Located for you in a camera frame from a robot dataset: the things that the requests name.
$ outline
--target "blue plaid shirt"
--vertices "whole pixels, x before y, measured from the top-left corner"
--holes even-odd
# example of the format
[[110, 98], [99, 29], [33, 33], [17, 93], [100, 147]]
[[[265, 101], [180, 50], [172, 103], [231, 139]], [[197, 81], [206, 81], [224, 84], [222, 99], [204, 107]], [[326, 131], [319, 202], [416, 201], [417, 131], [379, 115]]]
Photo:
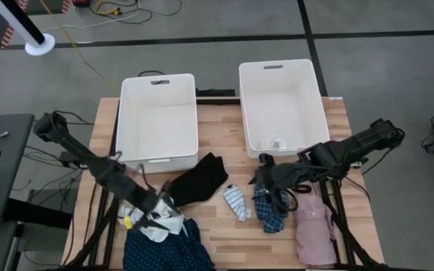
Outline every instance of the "blue plaid shirt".
[[[267, 190], [263, 184], [254, 185], [254, 204], [257, 219], [262, 221], [265, 233], [278, 233], [284, 229], [284, 218], [287, 218], [287, 212], [276, 215], [272, 212], [272, 206], [266, 202], [265, 194]], [[284, 205], [289, 207], [289, 195], [281, 191], [280, 196], [283, 199]]]

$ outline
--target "black floor stripe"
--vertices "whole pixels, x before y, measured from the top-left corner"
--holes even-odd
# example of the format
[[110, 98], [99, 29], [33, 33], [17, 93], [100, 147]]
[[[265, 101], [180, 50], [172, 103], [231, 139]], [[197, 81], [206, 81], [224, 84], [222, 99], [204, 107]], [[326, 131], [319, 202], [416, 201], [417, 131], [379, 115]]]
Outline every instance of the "black floor stripe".
[[306, 34], [307, 46], [309, 47], [310, 60], [313, 62], [314, 71], [316, 72], [317, 85], [321, 96], [327, 96], [328, 90], [324, 83], [324, 75], [322, 75], [321, 64], [319, 63], [319, 57], [317, 56], [316, 44], [313, 39], [313, 32], [310, 28], [309, 17], [307, 16], [306, 6], [304, 0], [298, 0], [299, 11], [301, 12], [302, 24], [304, 26], [304, 32]]
[[[89, 44], [78, 44], [79, 48], [86, 47], [110, 47], [110, 46], [134, 46], [156, 44], [194, 44], [209, 42], [232, 42], [232, 41], [288, 41], [305, 39], [304, 35], [251, 35], [251, 36], [228, 36], [228, 37], [202, 37], [202, 38], [163, 38], [133, 41], [95, 41]], [[55, 48], [71, 48], [70, 43], [56, 44]], [[7, 50], [19, 50], [23, 45], [11, 45]]]
[[427, 36], [427, 35], [434, 35], [434, 30], [314, 34], [313, 38], [315, 39], [382, 38], [382, 37], [413, 37], [413, 36]]

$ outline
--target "bin handle cutout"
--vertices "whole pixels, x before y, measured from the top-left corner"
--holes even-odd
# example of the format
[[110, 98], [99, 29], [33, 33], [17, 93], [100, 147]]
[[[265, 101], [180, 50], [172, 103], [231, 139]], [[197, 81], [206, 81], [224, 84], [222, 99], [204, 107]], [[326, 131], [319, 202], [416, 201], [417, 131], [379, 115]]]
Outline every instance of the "bin handle cutout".
[[264, 66], [264, 69], [282, 69], [284, 65], [269, 65]]
[[170, 162], [172, 159], [170, 158], [164, 158], [164, 159], [155, 159], [155, 160], [149, 160], [149, 163], [163, 163], [163, 162]]
[[170, 80], [150, 81], [150, 84], [152, 84], [152, 85], [156, 85], [156, 84], [170, 84]]

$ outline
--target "wooden table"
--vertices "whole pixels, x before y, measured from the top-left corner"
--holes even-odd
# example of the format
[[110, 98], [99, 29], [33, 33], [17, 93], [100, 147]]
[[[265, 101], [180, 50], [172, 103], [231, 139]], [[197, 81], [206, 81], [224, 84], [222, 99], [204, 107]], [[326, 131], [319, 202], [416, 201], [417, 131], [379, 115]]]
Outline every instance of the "wooden table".
[[[340, 98], [322, 98], [331, 138], [342, 140], [351, 135], [350, 125]], [[115, 128], [118, 110], [118, 98], [103, 98], [96, 115], [95, 127], [90, 141], [90, 149], [98, 155], [107, 155]], [[261, 222], [255, 216], [251, 200], [253, 188], [248, 185], [253, 177], [258, 161], [247, 157], [244, 142], [240, 105], [198, 105], [199, 157], [209, 152], [222, 156], [229, 178], [219, 191], [207, 202], [195, 203], [182, 209], [185, 215], [193, 218], [199, 225], [202, 243], [205, 245], [216, 268], [304, 268], [296, 253], [296, 222], [294, 215], [285, 220], [283, 231], [267, 234], [262, 231]], [[284, 160], [295, 160], [294, 157]], [[148, 180], [157, 189], [168, 179], [182, 174], [171, 172], [148, 175]], [[364, 187], [361, 172], [351, 170], [349, 177]], [[252, 217], [246, 222], [237, 221], [237, 216], [222, 196], [228, 184], [238, 184], [242, 189], [247, 208], [252, 209]], [[81, 249], [90, 208], [90, 198], [95, 185], [94, 178], [88, 171], [83, 174], [75, 205], [75, 238], [70, 260]], [[96, 210], [99, 205], [100, 187], [91, 206], [88, 236], [93, 232]], [[381, 247], [377, 238], [371, 207], [365, 194], [352, 183], [344, 180], [341, 188], [344, 208], [350, 231], [362, 247], [379, 262], [383, 262]], [[341, 260], [345, 263], [346, 253], [342, 236], [336, 229]], [[127, 230], [117, 225], [115, 231], [111, 269], [121, 269], [124, 255], [124, 242]], [[63, 259], [69, 252], [72, 240], [71, 231], [66, 240]], [[102, 263], [106, 233], [103, 234], [96, 263]]]

